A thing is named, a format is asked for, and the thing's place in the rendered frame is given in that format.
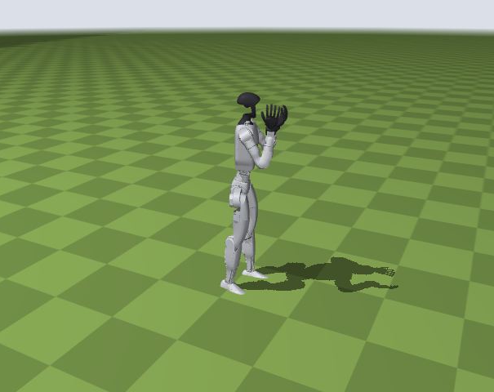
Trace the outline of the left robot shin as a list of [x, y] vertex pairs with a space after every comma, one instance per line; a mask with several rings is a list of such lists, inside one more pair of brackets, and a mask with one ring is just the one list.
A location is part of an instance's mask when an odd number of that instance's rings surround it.
[[[250, 270], [250, 273], [255, 272], [255, 269], [254, 269], [255, 251], [256, 251], [255, 231], [253, 230], [251, 236], [247, 239], [244, 239], [244, 241], [242, 243], [242, 253], [246, 259], [247, 272], [249, 272], [249, 270]], [[252, 256], [253, 256], [253, 258], [252, 258]]]

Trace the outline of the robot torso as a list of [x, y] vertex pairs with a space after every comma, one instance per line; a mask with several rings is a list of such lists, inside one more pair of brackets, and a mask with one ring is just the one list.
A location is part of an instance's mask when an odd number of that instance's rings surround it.
[[[238, 121], [239, 122], [239, 121]], [[244, 128], [250, 130], [252, 135], [254, 136], [254, 140], [256, 145], [259, 143], [259, 134], [256, 127], [256, 124], [251, 121], [253, 125], [250, 125], [250, 121], [246, 121], [243, 125], [238, 125], [235, 128], [234, 134], [234, 155], [235, 155], [235, 169], [240, 170], [237, 171], [236, 176], [234, 177], [230, 192], [233, 193], [235, 189], [242, 189], [243, 194], [248, 194], [251, 181], [250, 181], [250, 171], [253, 171], [255, 163], [251, 158], [251, 155], [248, 153], [246, 147], [242, 144], [240, 139], [238, 138], [238, 132]]]

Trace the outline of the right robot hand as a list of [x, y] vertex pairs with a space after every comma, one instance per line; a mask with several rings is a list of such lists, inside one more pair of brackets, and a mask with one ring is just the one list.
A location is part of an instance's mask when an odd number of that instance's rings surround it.
[[265, 129], [265, 134], [267, 135], [267, 131], [274, 131], [274, 135], [276, 134], [276, 125], [278, 124], [278, 117], [279, 117], [279, 113], [280, 113], [280, 107], [278, 107], [278, 113], [277, 113], [277, 117], [275, 117], [276, 115], [276, 105], [274, 106], [274, 116], [272, 116], [272, 109], [273, 109], [273, 105], [271, 104], [270, 105], [270, 113], [268, 112], [268, 105], [266, 105], [266, 119], [265, 119], [265, 116], [264, 116], [264, 113], [263, 111], [261, 111], [261, 117], [263, 118], [263, 121], [265, 122], [265, 125], [266, 125], [266, 129]]

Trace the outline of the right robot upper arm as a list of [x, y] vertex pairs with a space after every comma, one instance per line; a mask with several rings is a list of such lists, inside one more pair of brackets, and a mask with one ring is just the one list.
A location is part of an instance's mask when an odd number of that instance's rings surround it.
[[[248, 153], [251, 155], [252, 160], [254, 163], [257, 165], [258, 168], [260, 169], [265, 169], [263, 167], [260, 167], [259, 161], [260, 161], [260, 150], [258, 146], [256, 145], [256, 142], [254, 140], [254, 136], [252, 135], [250, 130], [247, 130], [247, 128], [242, 129], [241, 131], [238, 132], [238, 138], [242, 142], [242, 144], [246, 147]], [[269, 165], [268, 165], [269, 166]]]

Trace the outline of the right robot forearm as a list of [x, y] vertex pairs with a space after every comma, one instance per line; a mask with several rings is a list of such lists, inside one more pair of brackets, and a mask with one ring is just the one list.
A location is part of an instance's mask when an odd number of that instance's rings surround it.
[[261, 152], [262, 156], [261, 156], [260, 161], [259, 161], [260, 167], [265, 168], [269, 165], [271, 158], [274, 155], [274, 153], [273, 153], [273, 150], [274, 150], [273, 143], [274, 142], [275, 142], [274, 131], [272, 131], [272, 132], [267, 131], [267, 136], [265, 138], [266, 144], [264, 144], [264, 148]]

